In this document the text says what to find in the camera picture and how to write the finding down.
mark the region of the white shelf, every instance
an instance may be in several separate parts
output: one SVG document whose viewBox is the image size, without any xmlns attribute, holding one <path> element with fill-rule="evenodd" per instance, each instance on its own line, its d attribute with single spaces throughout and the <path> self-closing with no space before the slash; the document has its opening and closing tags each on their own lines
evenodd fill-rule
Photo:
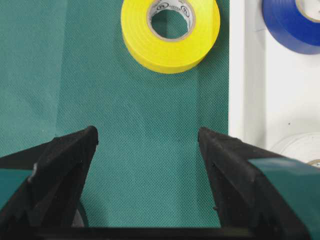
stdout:
<svg viewBox="0 0 320 240">
<path fill-rule="evenodd" d="M 320 132 L 320 54 L 295 53 L 269 33 L 261 0 L 230 0 L 229 134 L 270 150 Z"/>
</svg>

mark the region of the teal cloth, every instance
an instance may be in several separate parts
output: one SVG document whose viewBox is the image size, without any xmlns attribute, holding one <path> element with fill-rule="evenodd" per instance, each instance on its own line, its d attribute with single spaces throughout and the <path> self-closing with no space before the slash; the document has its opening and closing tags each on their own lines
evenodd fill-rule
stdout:
<svg viewBox="0 0 320 240">
<path fill-rule="evenodd" d="M 94 125 L 90 226 L 217 227 L 197 132 L 228 131 L 229 1 L 211 52 L 174 75 L 130 56 L 122 2 L 0 1 L 0 154 Z"/>
<path fill-rule="evenodd" d="M 311 239 L 320 239 L 320 170 L 289 158 L 249 160 L 260 169 L 304 223 Z"/>
<path fill-rule="evenodd" d="M 0 169 L 0 210 L 31 173 L 31 170 Z"/>
</svg>

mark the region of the tape hole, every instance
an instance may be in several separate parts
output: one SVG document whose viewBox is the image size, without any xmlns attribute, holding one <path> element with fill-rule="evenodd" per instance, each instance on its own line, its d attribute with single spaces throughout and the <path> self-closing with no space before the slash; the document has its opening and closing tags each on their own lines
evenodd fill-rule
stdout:
<svg viewBox="0 0 320 240">
<path fill-rule="evenodd" d="M 162 10 L 152 17 L 154 31 L 166 39 L 178 39 L 188 32 L 184 17 L 174 10 Z"/>
</svg>

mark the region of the tape roll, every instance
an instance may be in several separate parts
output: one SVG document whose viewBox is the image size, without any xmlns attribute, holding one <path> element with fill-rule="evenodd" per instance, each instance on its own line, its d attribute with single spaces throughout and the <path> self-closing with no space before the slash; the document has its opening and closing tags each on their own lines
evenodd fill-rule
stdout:
<svg viewBox="0 0 320 240">
<path fill-rule="evenodd" d="M 158 35 L 151 22 L 163 10 L 180 13 L 188 32 L 175 39 Z M 176 74 L 195 67 L 208 54 L 219 34 L 220 13 L 216 0 L 124 0 L 121 27 L 124 43 L 138 63 Z"/>
<path fill-rule="evenodd" d="M 263 17 L 272 36 L 301 54 L 320 54 L 320 1 L 263 0 Z"/>
<path fill-rule="evenodd" d="M 278 142 L 272 151 L 320 168 L 320 132 L 286 137 Z"/>
</svg>

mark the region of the blue electrical tape roll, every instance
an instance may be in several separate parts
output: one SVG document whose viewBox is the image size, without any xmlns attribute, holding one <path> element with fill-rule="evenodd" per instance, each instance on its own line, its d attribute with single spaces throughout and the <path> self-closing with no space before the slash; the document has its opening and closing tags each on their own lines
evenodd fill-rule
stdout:
<svg viewBox="0 0 320 240">
<path fill-rule="evenodd" d="M 272 36 L 301 54 L 320 54 L 320 21 L 301 13 L 296 0 L 263 0 L 263 18 Z"/>
</svg>

